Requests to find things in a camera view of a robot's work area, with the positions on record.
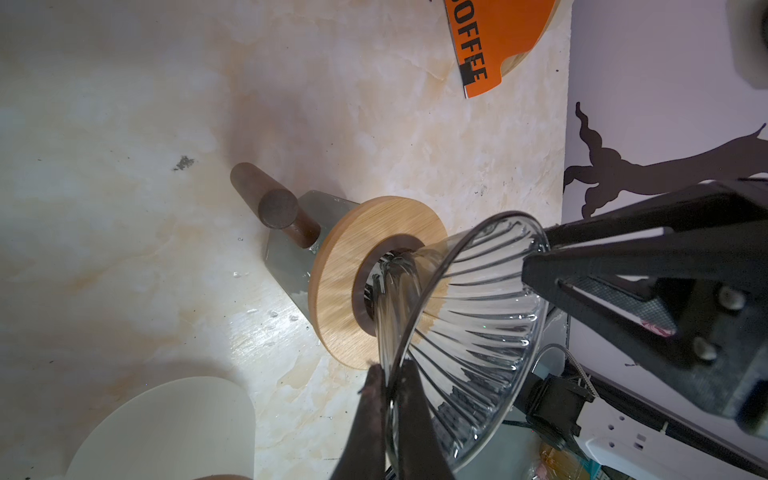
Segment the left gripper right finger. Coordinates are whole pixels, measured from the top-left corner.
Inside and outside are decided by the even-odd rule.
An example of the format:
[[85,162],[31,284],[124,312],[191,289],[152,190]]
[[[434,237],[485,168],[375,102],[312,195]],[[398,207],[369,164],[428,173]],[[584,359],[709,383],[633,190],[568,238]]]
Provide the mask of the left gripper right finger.
[[395,389],[397,477],[454,479],[432,426],[417,364],[405,360]]

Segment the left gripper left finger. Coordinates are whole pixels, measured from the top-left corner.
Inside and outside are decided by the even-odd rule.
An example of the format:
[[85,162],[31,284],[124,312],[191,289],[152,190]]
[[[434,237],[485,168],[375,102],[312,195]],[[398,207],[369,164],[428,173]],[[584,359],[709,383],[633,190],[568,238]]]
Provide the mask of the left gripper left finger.
[[385,377],[379,364],[369,368],[359,394],[350,435],[332,480],[385,478]]

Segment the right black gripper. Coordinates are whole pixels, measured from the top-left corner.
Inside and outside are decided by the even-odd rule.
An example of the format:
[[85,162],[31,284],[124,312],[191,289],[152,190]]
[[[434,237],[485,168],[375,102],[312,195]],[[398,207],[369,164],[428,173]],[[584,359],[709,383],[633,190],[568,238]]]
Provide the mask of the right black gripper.
[[767,227],[740,223],[766,218],[765,179],[693,185],[546,230],[552,247],[678,233],[534,254],[522,280],[699,409],[765,438]]

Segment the grey glass dripper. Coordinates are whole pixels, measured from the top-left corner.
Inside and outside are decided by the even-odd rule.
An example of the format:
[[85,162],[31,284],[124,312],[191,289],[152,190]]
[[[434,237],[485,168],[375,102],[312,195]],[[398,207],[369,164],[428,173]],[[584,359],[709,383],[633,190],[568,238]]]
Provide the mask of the grey glass dripper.
[[395,389],[417,364],[451,471],[489,442],[536,356],[547,302],[522,280],[549,241],[532,216],[508,211],[415,250],[385,253],[367,291],[387,388],[387,453],[397,472]]

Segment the grey glass measuring cup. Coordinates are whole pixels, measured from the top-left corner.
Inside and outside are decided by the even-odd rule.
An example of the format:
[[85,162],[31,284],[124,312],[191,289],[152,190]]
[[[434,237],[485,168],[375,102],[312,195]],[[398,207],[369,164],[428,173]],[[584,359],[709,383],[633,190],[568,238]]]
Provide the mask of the grey glass measuring cup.
[[248,162],[232,168],[230,181],[269,229],[264,254],[268,271],[299,311],[310,319],[309,283],[316,256],[331,230],[357,204],[317,190],[296,196]]

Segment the orange coffee filter pack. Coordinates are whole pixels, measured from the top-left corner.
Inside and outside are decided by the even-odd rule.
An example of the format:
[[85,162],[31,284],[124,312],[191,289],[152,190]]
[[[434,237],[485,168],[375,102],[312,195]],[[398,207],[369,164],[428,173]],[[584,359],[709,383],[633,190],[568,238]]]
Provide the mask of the orange coffee filter pack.
[[560,3],[556,0],[445,0],[443,2],[464,96],[502,83],[537,45]]

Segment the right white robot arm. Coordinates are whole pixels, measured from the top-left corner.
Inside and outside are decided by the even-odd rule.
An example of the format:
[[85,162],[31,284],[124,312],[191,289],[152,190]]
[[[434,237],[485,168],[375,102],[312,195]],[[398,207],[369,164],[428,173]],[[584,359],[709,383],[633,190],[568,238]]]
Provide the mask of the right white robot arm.
[[[767,183],[711,182],[547,232],[525,285],[700,410],[767,434]],[[515,406],[558,448],[636,479],[763,479],[678,434],[651,407],[613,406],[529,375]]]

